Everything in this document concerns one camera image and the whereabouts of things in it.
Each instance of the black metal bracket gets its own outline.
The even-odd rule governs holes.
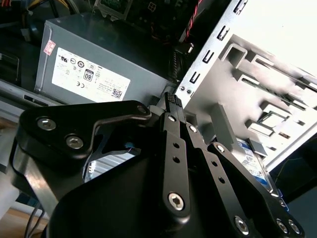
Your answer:
[[[92,153],[97,127],[145,123],[150,117],[150,111],[136,101],[30,109],[20,117],[16,140],[23,151],[47,166],[78,171]],[[74,144],[82,143],[80,148],[67,145],[71,136],[81,140],[73,140]]]
[[[294,217],[223,145],[215,142],[208,150],[220,159],[244,211],[263,237],[305,237]]]

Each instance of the rectangular cutout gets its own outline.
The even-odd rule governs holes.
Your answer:
[[[276,151],[276,148],[274,148],[274,147],[267,147],[267,148],[272,150],[272,151]]]
[[[233,10],[233,12],[237,15],[240,15],[240,13],[242,12],[242,10],[244,9],[244,7],[246,6],[248,0],[240,0],[238,2],[238,5],[236,6],[236,8]]]
[[[208,63],[210,61],[210,59],[212,58],[212,56],[214,55],[214,52],[212,52],[210,55],[210,50],[207,51],[207,54],[205,55],[205,57],[203,58],[203,62],[204,63]]]
[[[274,131],[270,127],[255,121],[248,120],[245,125],[248,130],[260,135],[270,137],[274,134]]]
[[[241,81],[244,82],[244,83],[250,84],[250,85],[253,86],[253,87],[256,87],[256,86],[259,84],[259,83],[255,83],[255,82],[253,82],[253,81],[250,81],[250,80],[248,80],[248,79],[246,79],[246,78],[242,78]]]
[[[29,102],[31,102],[31,103],[37,104],[39,106],[42,106],[42,107],[48,107],[49,106],[48,104],[42,103],[42,102],[40,102],[40,101],[38,101],[38,100],[36,100],[34,98],[31,98],[31,97],[29,97],[27,95],[24,95],[24,99],[29,101]]]
[[[197,72],[195,72],[193,74],[193,76],[191,77],[191,79],[189,80],[191,83],[196,83],[197,79],[199,78],[200,76],[200,73],[196,76]]]
[[[274,128],[276,126],[281,125],[282,122],[286,120],[287,118],[284,118],[281,115],[271,111],[268,114],[266,114],[264,117],[262,117],[260,120],[258,120],[258,122],[270,128]]]
[[[304,125],[305,125],[305,122],[302,122],[301,120],[299,120],[299,121],[297,122],[297,124],[299,124],[299,125],[301,125],[301,126],[304,126]]]
[[[284,118],[288,118],[291,116],[291,114],[288,111],[286,111],[286,110],[284,110],[276,105],[273,105],[273,104],[269,103],[268,101],[264,101],[260,105],[260,108],[262,109],[263,112],[266,112],[266,113],[275,112],[276,114],[279,114]]]
[[[286,139],[291,138],[289,135],[284,134],[284,133],[282,133],[282,132],[280,132],[279,135],[280,135],[280,136],[283,136],[283,137],[286,138]]]
[[[229,27],[223,26],[222,30],[220,31],[220,33],[217,36],[217,39],[220,41],[223,41],[223,39],[225,38],[225,36],[227,35],[229,30],[230,30]]]

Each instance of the qr code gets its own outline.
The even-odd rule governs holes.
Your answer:
[[[112,91],[112,96],[117,98],[117,99],[120,99],[121,98],[121,95],[122,95],[122,91],[120,90],[117,90],[117,89],[113,89]]]

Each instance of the screw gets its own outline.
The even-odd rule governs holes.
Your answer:
[[[170,119],[171,121],[176,121],[176,119],[172,116],[168,116],[168,119]]]
[[[281,228],[281,230],[287,234],[288,233],[288,230],[286,228],[286,226],[281,222],[280,219],[276,219],[276,223],[278,224],[278,226]]]
[[[238,216],[234,217],[234,222],[236,224],[236,227],[239,229],[239,231],[247,236],[249,234],[249,228],[247,224]]]
[[[172,205],[172,207],[177,210],[177,211],[181,211],[184,208],[184,201],[181,198],[181,196],[179,196],[177,193],[170,193],[168,195],[168,201],[169,203]]]
[[[284,203],[282,199],[279,200],[279,204],[281,204],[282,207],[286,207],[286,204]]]
[[[194,132],[194,133],[197,132],[197,129],[196,129],[194,126],[190,125],[189,128],[190,128],[190,130],[191,130],[192,132]]]
[[[43,130],[54,130],[56,128],[56,123],[51,119],[41,118],[38,120],[38,127]]]
[[[190,43],[190,47],[189,47],[189,49],[188,49],[188,52],[187,53],[191,53],[192,52],[192,50],[193,50],[193,48],[194,48],[194,44],[193,43]]]
[[[66,144],[70,148],[77,150],[77,149],[80,149],[81,147],[83,147],[84,142],[79,137],[72,135],[66,139]]]
[[[295,225],[295,223],[292,220],[288,220],[289,225],[291,226],[291,228],[297,233],[300,233],[299,228]]]
[[[221,145],[216,146],[218,150],[220,150],[222,153],[224,152],[224,148]]]

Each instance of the power supply label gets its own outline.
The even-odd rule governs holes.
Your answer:
[[[58,48],[52,84],[100,103],[122,101],[130,79]]]

